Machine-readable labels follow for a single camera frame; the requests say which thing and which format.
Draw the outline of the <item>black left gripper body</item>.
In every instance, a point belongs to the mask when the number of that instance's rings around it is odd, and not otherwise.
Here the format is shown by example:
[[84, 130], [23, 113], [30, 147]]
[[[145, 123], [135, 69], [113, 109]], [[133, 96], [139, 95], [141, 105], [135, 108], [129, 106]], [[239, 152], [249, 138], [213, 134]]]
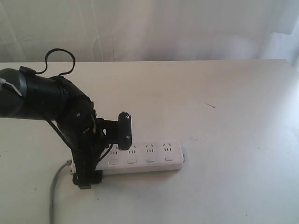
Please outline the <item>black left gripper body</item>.
[[[86, 178], [95, 168], [102, 153], [109, 145], [117, 143], [117, 121], [97, 118], [95, 110], [82, 111], [70, 110], [70, 124], [72, 140], [76, 144], [73, 153], [73, 161], [78, 177]], [[90, 189], [91, 186], [78, 186], [80, 189]]]

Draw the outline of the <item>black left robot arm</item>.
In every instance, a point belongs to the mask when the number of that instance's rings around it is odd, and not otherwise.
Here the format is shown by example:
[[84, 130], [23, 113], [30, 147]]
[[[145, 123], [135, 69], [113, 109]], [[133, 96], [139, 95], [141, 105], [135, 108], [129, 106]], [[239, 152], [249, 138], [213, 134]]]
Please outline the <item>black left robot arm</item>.
[[117, 121], [98, 118], [94, 103], [63, 76], [40, 77], [27, 67], [0, 72], [0, 115], [3, 118], [44, 120], [71, 149], [75, 165], [73, 183], [90, 189], [102, 181], [96, 169], [113, 145], [132, 145], [132, 121], [127, 112]]

